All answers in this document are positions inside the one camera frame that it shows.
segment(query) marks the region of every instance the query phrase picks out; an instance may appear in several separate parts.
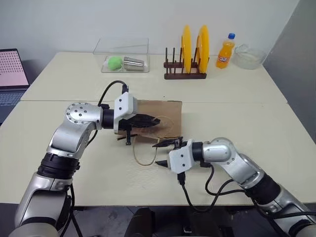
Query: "cardboard sheet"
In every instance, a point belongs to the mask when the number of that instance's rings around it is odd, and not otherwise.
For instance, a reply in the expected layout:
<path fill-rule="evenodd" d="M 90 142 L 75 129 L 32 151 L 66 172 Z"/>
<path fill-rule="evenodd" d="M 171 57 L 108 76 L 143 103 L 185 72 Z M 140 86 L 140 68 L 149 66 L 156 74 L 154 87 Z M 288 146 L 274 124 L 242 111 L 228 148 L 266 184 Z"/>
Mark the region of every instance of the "cardboard sheet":
<path fill-rule="evenodd" d="M 160 123 L 148 128 L 133 128 L 132 134 L 149 138 L 181 136 L 181 101 L 138 100 L 138 113 L 160 119 Z"/>

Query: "black wire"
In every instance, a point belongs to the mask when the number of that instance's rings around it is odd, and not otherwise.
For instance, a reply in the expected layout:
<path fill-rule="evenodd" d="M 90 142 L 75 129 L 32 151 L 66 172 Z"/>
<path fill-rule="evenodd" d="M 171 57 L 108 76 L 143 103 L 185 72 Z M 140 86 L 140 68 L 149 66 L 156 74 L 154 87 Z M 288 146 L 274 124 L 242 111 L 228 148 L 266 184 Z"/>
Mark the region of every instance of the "black wire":
<path fill-rule="evenodd" d="M 108 92 L 108 90 L 110 89 L 110 87 L 111 87 L 112 85 L 116 84 L 116 83 L 121 83 L 122 85 L 126 85 L 126 84 L 125 84 L 123 81 L 121 81 L 121 80 L 115 80 L 115 81 L 111 82 L 111 83 L 107 86 L 107 88 L 105 88 L 103 94 L 101 95 L 101 98 L 100 98 L 100 100 L 99 100 L 99 102 L 98 102 L 98 107 L 101 106 L 101 103 L 102 103 L 102 101 L 103 101 L 103 98 L 104 98 L 105 94 Z M 95 132 L 94 132 L 92 138 L 88 141 L 88 144 L 86 145 L 86 147 L 93 141 L 93 139 L 96 137 L 97 134 L 98 134 L 98 130 L 95 130 Z M 64 236 L 64 234 L 65 234 L 65 232 L 66 232 L 66 230 L 67 230 L 67 228 L 68 228 L 68 226 L 69 226 L 71 220 L 72 220 L 73 223 L 74 223 L 74 226 L 75 226 L 75 229 L 76 229 L 76 231 L 77 231 L 78 236 L 79 236 L 79 237 L 82 237 L 81 230 L 80 230 L 79 225 L 78 225 L 78 223 L 77 223 L 77 220 L 76 220 L 76 218 L 75 218 L 75 216 L 74 216 L 75 192 L 74 192 L 73 184 L 70 185 L 70 191 L 71 191 L 71 196 L 72 196 L 72 202 L 71 202 L 71 207 L 70 207 L 70 210 L 69 210 L 69 217 L 68 217 L 68 220 L 67 220 L 67 222 L 66 222 L 66 224 L 65 224 L 65 227 L 64 227 L 64 229 L 63 229 L 63 231 L 62 231 L 60 237 L 63 237 L 63 236 Z"/>
<path fill-rule="evenodd" d="M 73 187 L 73 184 L 70 185 L 70 192 L 71 192 L 71 197 L 72 197 L 72 203 L 74 204 L 75 206 L 75 191 L 74 191 L 74 187 Z M 74 209 L 72 210 L 72 212 L 70 213 L 70 218 L 72 219 L 73 221 L 73 224 L 75 226 L 75 229 L 77 231 L 77 234 L 79 237 L 83 237 L 82 233 L 81 233 L 81 230 L 79 228 L 79 225 L 78 225 L 78 222 L 75 218 L 75 215 L 74 215 Z"/>
<path fill-rule="evenodd" d="M 253 198 L 251 200 L 255 208 L 259 212 L 259 214 L 263 216 L 264 218 L 271 219 L 271 220 L 289 218 L 289 217 L 294 217 L 294 216 L 316 216 L 315 211 L 302 211 L 302 212 L 294 212 L 294 213 L 288 213 L 288 214 L 267 214 L 266 212 L 260 209 L 260 207 L 258 206 L 258 204 Z"/>
<path fill-rule="evenodd" d="M 194 207 L 193 204 L 192 204 L 191 201 L 190 201 L 190 198 L 189 198 L 189 195 L 188 195 L 188 191 L 187 191 L 185 185 L 181 185 L 181 186 L 182 186 L 182 189 L 183 189 L 183 191 L 184 191 L 184 194 L 185 194 L 185 196 L 186 196 L 186 199 L 187 199 L 187 202 L 188 202 L 189 206 L 190 206 L 194 211 L 203 213 L 203 212 L 208 212 L 208 211 L 210 211 L 210 210 L 214 207 L 214 205 L 215 205 L 215 203 L 216 203 L 218 197 L 219 197 L 220 194 L 221 194 L 221 191 L 225 188 L 226 185 L 228 185 L 228 184 L 231 183 L 231 182 L 233 182 L 232 179 L 227 180 L 224 184 L 222 184 L 222 186 L 221 186 L 221 187 L 219 188 L 219 190 L 218 190 L 218 193 L 215 195 L 215 198 L 214 198 L 212 204 L 211 204 L 210 206 L 208 206 L 207 208 L 205 208 L 205 209 L 198 209 L 198 208 Z"/>
<path fill-rule="evenodd" d="M 66 233 L 66 230 L 67 230 L 67 228 L 68 228 L 68 226 L 69 226 L 69 224 L 70 224 L 70 221 L 71 221 L 71 213 L 74 212 L 74 208 L 75 208 L 75 202 L 74 202 L 74 199 L 73 199 L 73 198 L 74 198 L 74 197 L 72 197 L 71 206 L 70 206 L 70 209 L 69 209 L 69 217 L 68 217 L 68 220 L 67 220 L 67 222 L 66 222 L 66 224 L 65 224 L 65 227 L 64 227 L 62 233 L 60 234 L 60 237 L 63 237 L 63 236 L 64 236 L 64 234 Z"/>
<path fill-rule="evenodd" d="M 111 87 L 112 85 L 114 85 L 115 83 L 121 83 L 122 85 L 126 85 L 125 82 L 123 82 L 123 81 L 121 81 L 121 80 L 115 80 L 115 81 L 111 82 L 111 83 L 107 86 L 107 88 L 105 88 L 103 94 L 101 95 L 101 98 L 100 98 L 100 100 L 99 100 L 98 106 L 101 106 L 101 103 L 102 103 L 102 101 L 103 101 L 103 98 L 104 98 L 105 94 L 108 92 L 108 90 L 110 89 L 110 87 Z"/>
<path fill-rule="evenodd" d="M 116 83 L 121 83 L 122 85 L 126 85 L 125 82 L 123 82 L 123 81 L 121 81 L 121 80 L 115 80 L 115 81 L 111 82 L 111 83 L 107 86 L 107 88 L 105 88 L 103 94 L 101 95 L 101 98 L 100 98 L 100 100 L 99 100 L 99 102 L 98 102 L 98 106 L 99 106 L 99 107 L 101 106 L 101 103 L 102 103 L 102 101 L 103 101 L 103 98 L 104 98 L 105 94 L 108 92 L 108 90 L 110 89 L 110 87 L 111 87 L 112 85 L 116 84 Z M 90 141 L 88 141 L 87 146 L 89 146 L 89 144 L 93 141 L 93 139 L 96 137 L 97 134 L 98 134 L 98 130 L 95 130 L 95 132 L 94 132 L 92 138 L 90 139 Z"/>
<path fill-rule="evenodd" d="M 86 145 L 86 147 L 89 146 L 89 144 L 93 141 L 93 139 L 95 138 L 95 136 L 96 136 L 97 134 L 98 134 L 98 130 L 95 130 L 93 136 L 92 136 L 91 139 L 88 141 L 88 144 Z"/>
<path fill-rule="evenodd" d="M 257 212 L 265 219 L 267 219 L 267 221 L 269 222 L 269 224 L 271 225 L 271 227 L 274 229 L 274 231 L 280 236 L 288 236 L 287 234 L 285 234 L 285 232 L 280 228 L 280 226 L 274 221 L 273 218 L 271 218 L 271 216 L 267 215 L 264 211 L 262 211 L 258 204 L 256 203 L 256 201 L 251 197 L 251 200 L 257 210 Z"/>
<path fill-rule="evenodd" d="M 208 194 L 212 195 L 212 196 L 216 196 L 217 193 L 213 193 L 211 192 L 209 189 L 208 189 L 208 185 L 209 185 L 209 182 L 211 181 L 211 179 L 213 178 L 213 175 L 214 175 L 214 166 L 211 164 L 210 165 L 211 167 L 211 174 L 210 176 L 208 177 L 206 183 L 205 183 L 205 190 Z M 236 189 L 236 190 L 230 190 L 230 191 L 227 191 L 227 192 L 222 192 L 219 194 L 219 196 L 222 196 L 222 195 L 227 195 L 227 194 L 233 194 L 233 193 L 245 193 L 244 190 L 242 189 Z"/>

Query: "tennis ball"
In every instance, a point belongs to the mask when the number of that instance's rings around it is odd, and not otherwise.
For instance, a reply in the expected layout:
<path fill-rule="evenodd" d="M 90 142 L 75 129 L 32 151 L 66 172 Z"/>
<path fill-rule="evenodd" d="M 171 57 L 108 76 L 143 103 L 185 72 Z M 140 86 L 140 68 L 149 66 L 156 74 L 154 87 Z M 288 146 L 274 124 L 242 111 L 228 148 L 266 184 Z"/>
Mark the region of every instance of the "tennis ball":
<path fill-rule="evenodd" d="M 109 58 L 108 68 L 110 69 L 110 71 L 116 71 L 118 69 L 121 69 L 122 65 L 123 65 L 123 61 L 121 57 L 113 56 Z"/>

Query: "metal cup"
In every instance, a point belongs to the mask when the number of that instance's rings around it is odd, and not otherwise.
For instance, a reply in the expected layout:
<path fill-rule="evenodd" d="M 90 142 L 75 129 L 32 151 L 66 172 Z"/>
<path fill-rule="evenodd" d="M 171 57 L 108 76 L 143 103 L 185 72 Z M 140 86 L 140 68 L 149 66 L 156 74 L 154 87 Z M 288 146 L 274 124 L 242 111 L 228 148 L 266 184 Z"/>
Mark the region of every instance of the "metal cup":
<path fill-rule="evenodd" d="M 124 68 L 127 71 L 143 71 L 144 61 L 136 58 L 124 57 Z"/>

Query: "laptop screen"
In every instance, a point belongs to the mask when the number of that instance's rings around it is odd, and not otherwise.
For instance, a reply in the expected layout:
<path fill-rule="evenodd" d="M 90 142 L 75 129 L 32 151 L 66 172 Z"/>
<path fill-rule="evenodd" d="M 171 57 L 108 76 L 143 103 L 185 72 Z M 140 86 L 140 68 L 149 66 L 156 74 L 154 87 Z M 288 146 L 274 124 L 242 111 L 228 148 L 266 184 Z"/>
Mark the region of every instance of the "laptop screen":
<path fill-rule="evenodd" d="M 0 50 L 0 88 L 28 85 L 17 49 Z"/>

